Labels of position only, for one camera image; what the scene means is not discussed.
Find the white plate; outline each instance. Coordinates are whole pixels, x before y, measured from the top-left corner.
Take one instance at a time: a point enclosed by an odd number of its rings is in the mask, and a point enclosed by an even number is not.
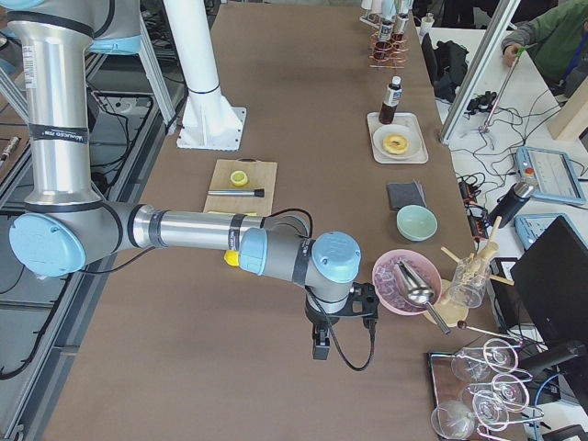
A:
[[[378,121],[378,112],[371,112],[367,114],[367,130],[369,131],[369,141],[371,144],[371,151],[374,159],[380,164],[425,164],[429,160],[429,153],[424,145],[423,134],[419,127],[419,121],[413,113],[396,112],[394,115],[394,124],[407,127],[413,133],[416,133],[421,140],[421,149],[410,159],[394,158],[390,154],[384,154],[383,148],[376,148],[374,142],[374,132],[379,129],[382,124]]]
[[[408,141],[408,150],[402,154],[392,154],[386,152],[383,147],[384,139],[388,135],[401,135]],[[379,150],[380,153],[386,155],[390,159],[397,161],[404,161],[413,158],[421,150],[422,143],[421,138],[413,130],[410,130],[406,126],[400,124],[386,124],[374,131],[373,134],[374,146]]]

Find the pink bowl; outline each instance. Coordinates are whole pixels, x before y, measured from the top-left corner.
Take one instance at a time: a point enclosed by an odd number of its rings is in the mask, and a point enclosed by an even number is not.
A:
[[[422,254],[410,250],[392,250],[383,254],[374,265],[371,273],[379,301],[387,309],[400,315],[416,315],[426,311],[425,307],[413,306],[401,294],[396,281],[397,263],[403,261],[410,265],[435,291],[431,303],[436,304],[441,297],[441,276],[435,266]]]

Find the bowl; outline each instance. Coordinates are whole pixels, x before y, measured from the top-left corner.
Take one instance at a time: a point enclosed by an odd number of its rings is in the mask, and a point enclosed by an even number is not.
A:
[[[408,140],[408,150],[403,154],[392,154],[386,152],[382,144],[384,142],[384,138],[386,138],[388,135],[402,135]],[[423,142],[421,141],[419,134],[414,130],[410,130],[406,126],[402,126],[401,124],[385,124],[377,128],[372,136],[372,141],[374,142],[374,146],[379,152],[381,152],[387,158],[398,161],[411,159],[417,153],[419,153],[423,147]]]
[[[436,304],[441,297],[441,276],[435,266],[424,257],[411,250],[391,250],[383,254],[374,264],[371,273],[379,302],[387,309],[400,315],[417,315],[426,311],[425,307],[413,306],[401,294],[394,275],[396,264],[403,261],[410,265],[435,292],[431,303]]]
[[[396,216],[396,226],[409,241],[425,241],[437,231],[435,214],[420,205],[402,207]]]

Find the blue control panel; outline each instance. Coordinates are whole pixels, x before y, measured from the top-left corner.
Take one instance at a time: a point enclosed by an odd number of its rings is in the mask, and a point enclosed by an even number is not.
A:
[[[571,219],[565,213],[550,214],[520,214],[514,216],[514,229],[518,235],[523,248],[528,250],[549,225],[558,217],[563,217],[574,229],[578,237],[582,237],[571,223]]]
[[[516,161],[522,177],[538,182],[533,198],[573,205],[586,203],[566,153],[522,146],[516,151]]]

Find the hand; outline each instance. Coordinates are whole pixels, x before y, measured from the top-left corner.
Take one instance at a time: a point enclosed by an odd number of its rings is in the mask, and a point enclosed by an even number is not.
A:
[[[507,46],[506,49],[504,50],[504,56],[503,56],[504,64],[506,64],[508,67],[511,67],[516,60],[518,50],[521,49],[522,47],[523,46],[521,46],[518,43],[511,44],[510,46]]]

